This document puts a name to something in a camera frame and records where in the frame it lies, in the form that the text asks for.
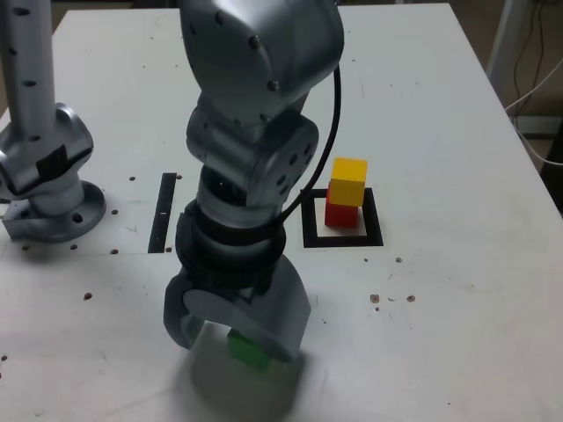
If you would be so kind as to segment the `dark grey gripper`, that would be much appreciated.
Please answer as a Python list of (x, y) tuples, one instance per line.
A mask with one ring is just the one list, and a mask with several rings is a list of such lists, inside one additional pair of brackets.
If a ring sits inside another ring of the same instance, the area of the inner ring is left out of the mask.
[(208, 280), (178, 273), (165, 290), (164, 326), (172, 340), (191, 350), (206, 321), (228, 326), (281, 362), (299, 354), (311, 305), (301, 278), (284, 256), (269, 280), (256, 280), (228, 297), (202, 288)]

